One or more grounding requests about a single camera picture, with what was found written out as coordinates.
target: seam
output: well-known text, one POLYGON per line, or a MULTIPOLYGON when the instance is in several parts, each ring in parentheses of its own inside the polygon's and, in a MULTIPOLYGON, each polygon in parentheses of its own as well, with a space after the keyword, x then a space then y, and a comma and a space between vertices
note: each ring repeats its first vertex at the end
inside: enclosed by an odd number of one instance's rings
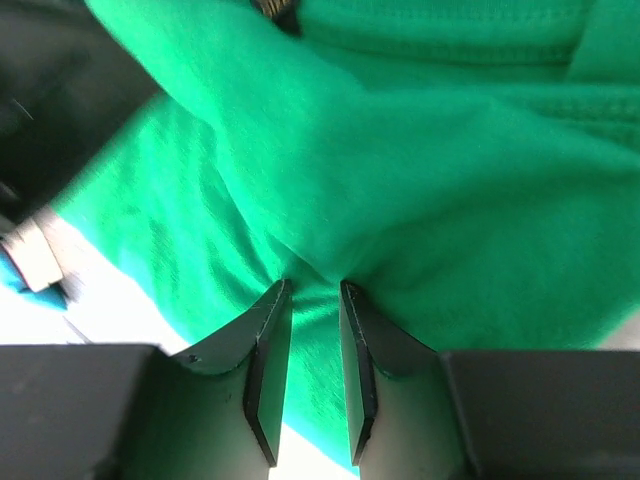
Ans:
POLYGON ((576 7, 567 9, 543 9, 531 10, 530 12, 509 12, 496 11, 492 13, 473 11, 473 10, 456 10, 456 12, 443 13, 436 10, 402 10, 391 6, 363 6, 358 5, 357 8, 344 8, 343 5, 336 8, 335 14, 374 14, 376 16, 385 16, 392 18, 420 19, 420 20, 484 20, 484 21, 512 21, 514 23, 528 22, 531 20, 549 20, 562 19, 568 17, 576 17, 586 15, 592 9, 592 5, 588 7, 576 7))

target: black panel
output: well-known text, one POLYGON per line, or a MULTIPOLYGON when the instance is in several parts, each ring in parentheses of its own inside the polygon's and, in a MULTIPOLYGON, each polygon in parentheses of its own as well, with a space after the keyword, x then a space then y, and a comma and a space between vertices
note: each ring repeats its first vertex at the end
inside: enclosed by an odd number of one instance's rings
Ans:
POLYGON ((0 0, 0 235, 157 91, 82 2, 0 0))

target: green sweatshirt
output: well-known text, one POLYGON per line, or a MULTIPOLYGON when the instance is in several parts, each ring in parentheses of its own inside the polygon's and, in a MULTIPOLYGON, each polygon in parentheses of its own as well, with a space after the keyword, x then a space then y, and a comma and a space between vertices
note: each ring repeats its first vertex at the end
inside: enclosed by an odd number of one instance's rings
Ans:
POLYGON ((91 0, 167 94, 59 199, 190 341, 295 287, 285 421, 348 465, 338 284, 422 342, 591 348, 640 299, 637 0, 91 0))

